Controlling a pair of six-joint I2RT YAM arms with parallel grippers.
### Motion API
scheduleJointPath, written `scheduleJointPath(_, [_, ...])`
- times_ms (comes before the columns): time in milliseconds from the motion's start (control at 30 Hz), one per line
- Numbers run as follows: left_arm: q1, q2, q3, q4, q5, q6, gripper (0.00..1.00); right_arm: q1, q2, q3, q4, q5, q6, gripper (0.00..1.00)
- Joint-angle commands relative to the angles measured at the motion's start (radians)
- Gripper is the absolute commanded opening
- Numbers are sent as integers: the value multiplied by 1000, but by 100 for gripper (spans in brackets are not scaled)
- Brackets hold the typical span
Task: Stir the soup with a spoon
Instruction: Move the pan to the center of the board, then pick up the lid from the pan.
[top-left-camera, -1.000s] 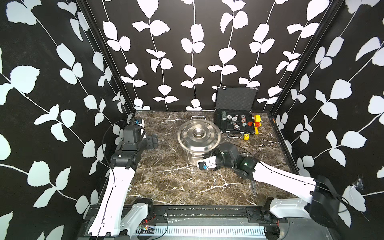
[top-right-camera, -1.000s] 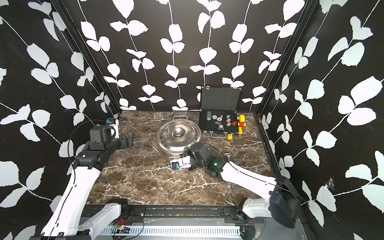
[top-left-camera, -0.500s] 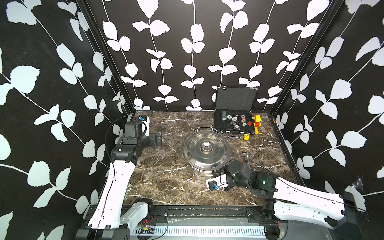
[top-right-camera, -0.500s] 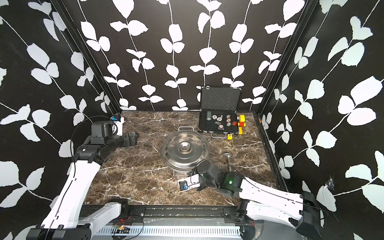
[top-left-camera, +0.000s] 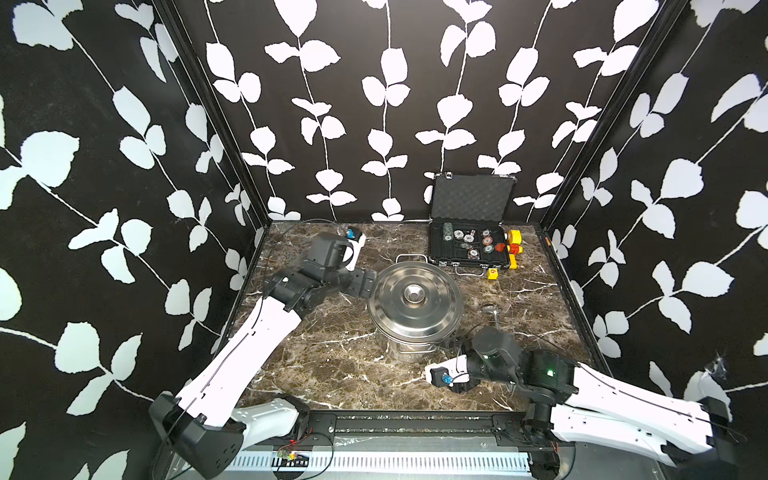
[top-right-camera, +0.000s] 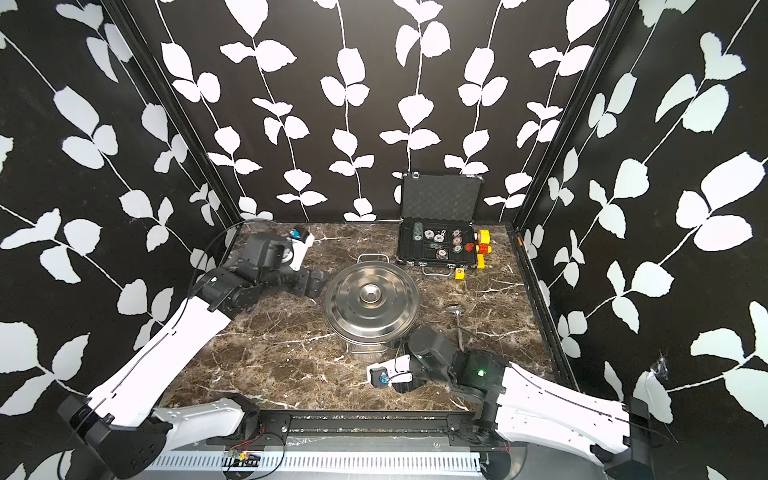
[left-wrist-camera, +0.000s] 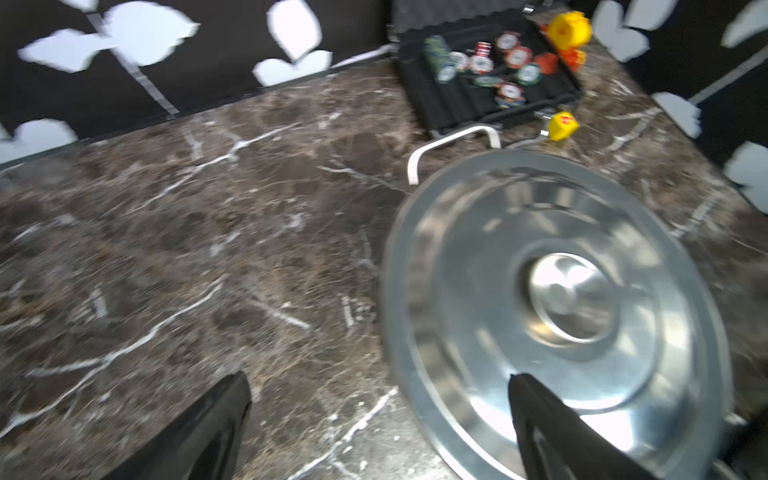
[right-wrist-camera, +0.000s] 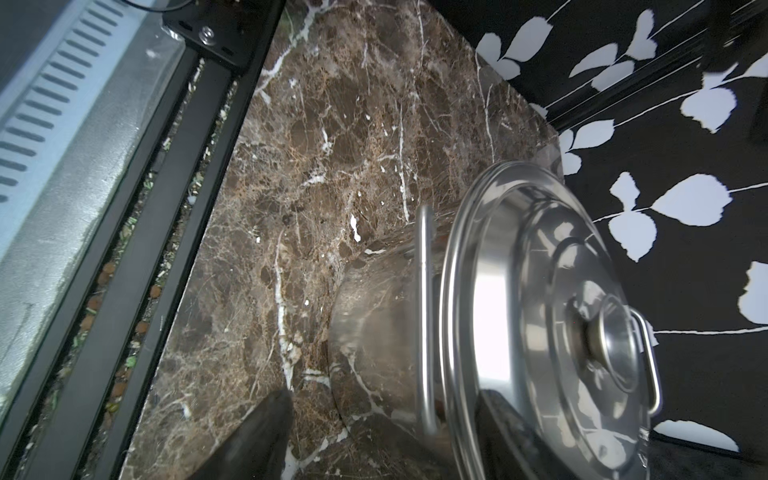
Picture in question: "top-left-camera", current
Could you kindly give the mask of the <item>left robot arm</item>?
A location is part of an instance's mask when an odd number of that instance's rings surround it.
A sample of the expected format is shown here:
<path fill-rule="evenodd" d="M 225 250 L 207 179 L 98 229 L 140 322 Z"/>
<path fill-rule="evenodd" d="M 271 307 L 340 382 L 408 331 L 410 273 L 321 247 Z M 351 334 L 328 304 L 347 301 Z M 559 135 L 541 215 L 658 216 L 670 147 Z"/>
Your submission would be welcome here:
<path fill-rule="evenodd" d="M 289 444 L 310 435 L 310 409 L 283 394 L 267 403 L 237 403 L 274 350 L 327 296 L 370 296 L 376 272 L 356 263 L 364 233 L 321 232 L 298 264 L 275 272 L 249 317 L 211 363 L 178 393 L 162 393 L 149 416 L 161 445 L 205 479 L 219 476 L 244 449 L 269 439 Z"/>

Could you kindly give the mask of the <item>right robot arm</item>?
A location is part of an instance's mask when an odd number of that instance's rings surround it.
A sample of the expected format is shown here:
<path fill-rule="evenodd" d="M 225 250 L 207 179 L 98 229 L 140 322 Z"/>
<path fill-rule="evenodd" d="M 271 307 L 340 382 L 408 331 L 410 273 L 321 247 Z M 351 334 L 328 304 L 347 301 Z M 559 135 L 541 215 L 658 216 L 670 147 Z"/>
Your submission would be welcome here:
<path fill-rule="evenodd" d="M 497 431 L 516 442 L 623 450 L 675 467 L 682 479 L 738 476 L 728 408 L 721 400 L 656 394 L 555 352 L 524 349 L 513 335 L 491 326 L 465 341 L 457 357 L 426 366 L 425 379 L 456 393 L 482 381 L 512 387 L 528 399 L 528 409 Z"/>

